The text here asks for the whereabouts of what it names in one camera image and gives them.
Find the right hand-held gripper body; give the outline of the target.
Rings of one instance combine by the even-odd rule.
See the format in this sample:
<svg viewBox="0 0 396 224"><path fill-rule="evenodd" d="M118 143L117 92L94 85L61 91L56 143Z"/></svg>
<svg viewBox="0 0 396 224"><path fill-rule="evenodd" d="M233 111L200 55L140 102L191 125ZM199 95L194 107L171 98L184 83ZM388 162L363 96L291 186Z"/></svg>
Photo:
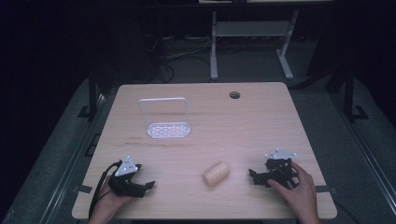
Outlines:
<svg viewBox="0 0 396 224"><path fill-rule="evenodd" d="M280 185L287 189L293 189L297 186L294 178L297 173L291 167L291 160L296 158L295 152L290 152L285 149L276 148L274 152L265 153L265 166L267 168L266 180L273 179Z"/></svg>

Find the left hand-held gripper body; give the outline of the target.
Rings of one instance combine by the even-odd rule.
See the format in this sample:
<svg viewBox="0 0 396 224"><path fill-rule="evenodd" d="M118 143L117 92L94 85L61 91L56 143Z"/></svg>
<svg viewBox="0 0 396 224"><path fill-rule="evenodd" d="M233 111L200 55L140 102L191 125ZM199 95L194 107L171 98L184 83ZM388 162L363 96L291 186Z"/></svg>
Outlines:
<svg viewBox="0 0 396 224"><path fill-rule="evenodd" d="M127 156L117 165L117 169L113 172L108 180L108 185L117 196L134 196L134 189L146 189L145 185L139 185L132 182L133 176L140 170L141 165L136 164L131 156Z"/></svg>

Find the person's left hand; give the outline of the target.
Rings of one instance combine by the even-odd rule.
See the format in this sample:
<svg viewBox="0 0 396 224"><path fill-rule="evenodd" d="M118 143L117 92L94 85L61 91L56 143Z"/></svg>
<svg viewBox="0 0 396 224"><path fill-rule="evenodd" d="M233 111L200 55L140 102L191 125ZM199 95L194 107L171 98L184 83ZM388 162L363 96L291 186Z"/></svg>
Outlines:
<svg viewBox="0 0 396 224"><path fill-rule="evenodd" d="M134 201L134 198L132 197L117 196L108 185L109 178L110 176L106 177L105 183L99 191L99 199L95 207L93 208L91 217L114 217L121 210L122 207Z"/></svg>

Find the person's right hand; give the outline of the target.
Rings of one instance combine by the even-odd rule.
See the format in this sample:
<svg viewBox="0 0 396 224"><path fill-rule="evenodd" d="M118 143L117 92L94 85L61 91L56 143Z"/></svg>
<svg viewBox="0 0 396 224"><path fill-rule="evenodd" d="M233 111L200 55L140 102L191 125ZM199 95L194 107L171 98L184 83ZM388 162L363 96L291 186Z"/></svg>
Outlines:
<svg viewBox="0 0 396 224"><path fill-rule="evenodd" d="M297 163L292 161L290 164L299 179L299 184L295 189L286 189L273 179L270 179L268 183L283 196L295 216L308 213L318 214L317 192L312 175Z"/></svg>

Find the beige cylindrical bread roll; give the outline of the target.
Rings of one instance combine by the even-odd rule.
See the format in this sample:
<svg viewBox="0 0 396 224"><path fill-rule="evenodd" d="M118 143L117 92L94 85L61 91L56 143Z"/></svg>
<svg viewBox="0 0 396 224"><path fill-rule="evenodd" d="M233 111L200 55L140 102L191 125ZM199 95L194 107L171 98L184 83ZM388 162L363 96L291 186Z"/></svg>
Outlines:
<svg viewBox="0 0 396 224"><path fill-rule="evenodd" d="M228 177L230 168L225 161L219 161L208 171L203 173L203 180L209 187L215 187L218 183Z"/></svg>

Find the black metal stand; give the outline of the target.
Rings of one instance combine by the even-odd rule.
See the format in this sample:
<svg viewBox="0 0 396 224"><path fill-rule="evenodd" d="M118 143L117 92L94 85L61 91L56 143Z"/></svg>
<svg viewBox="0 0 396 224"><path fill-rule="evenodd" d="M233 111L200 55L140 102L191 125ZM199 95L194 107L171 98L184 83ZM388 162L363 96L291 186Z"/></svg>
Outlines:
<svg viewBox="0 0 396 224"><path fill-rule="evenodd" d="M344 74L344 114L346 118L354 123L357 119L368 119L368 115L360 105L355 105L354 100L354 76L349 66L345 68Z"/></svg>
<svg viewBox="0 0 396 224"><path fill-rule="evenodd" d="M78 113L78 117L85 118L88 121L92 121L97 113L97 100L98 100L97 85L96 85L94 73L89 74L88 87L89 87L89 104L84 105L80 109Z"/></svg>

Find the metal floor rail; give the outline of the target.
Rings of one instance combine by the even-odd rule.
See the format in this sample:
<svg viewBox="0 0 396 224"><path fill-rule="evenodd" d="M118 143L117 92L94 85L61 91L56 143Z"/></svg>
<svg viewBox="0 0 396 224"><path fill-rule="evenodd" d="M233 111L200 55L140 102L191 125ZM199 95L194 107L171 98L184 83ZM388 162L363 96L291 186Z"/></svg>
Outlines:
<svg viewBox="0 0 396 224"><path fill-rule="evenodd" d="M44 168L52 175L53 190L49 195L39 224L56 224L57 220L74 220L71 210L90 163L85 152L91 148L90 141L98 133L100 120L90 117L89 103L85 95L76 94L70 101L49 142L43 158Z"/></svg>
<svg viewBox="0 0 396 224"><path fill-rule="evenodd" d="M378 160L373 154L368 142L363 137L358 128L357 120L368 120L369 117L360 105L346 106L347 101L342 100L340 96L332 95L332 102L335 104L338 112L342 115L343 121L351 132L354 141L359 146L362 157L368 166L369 171L378 185L383 197L385 198L390 210L396 216L396 188L394 188L380 166Z"/></svg>

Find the white metal desk frame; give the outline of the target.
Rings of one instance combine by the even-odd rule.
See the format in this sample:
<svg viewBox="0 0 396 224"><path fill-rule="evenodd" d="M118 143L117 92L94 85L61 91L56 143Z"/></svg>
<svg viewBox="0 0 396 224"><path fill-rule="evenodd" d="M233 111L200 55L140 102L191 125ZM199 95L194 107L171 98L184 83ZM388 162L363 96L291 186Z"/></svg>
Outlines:
<svg viewBox="0 0 396 224"><path fill-rule="evenodd" d="M217 80L218 60L217 60L217 40L219 37L283 37L283 46L276 51L276 56L281 65L286 79L294 78L290 66L286 59L288 46L294 31L299 15L299 10L294 10L288 21L219 21L217 12L212 12L211 22L211 50L210 78Z"/></svg>

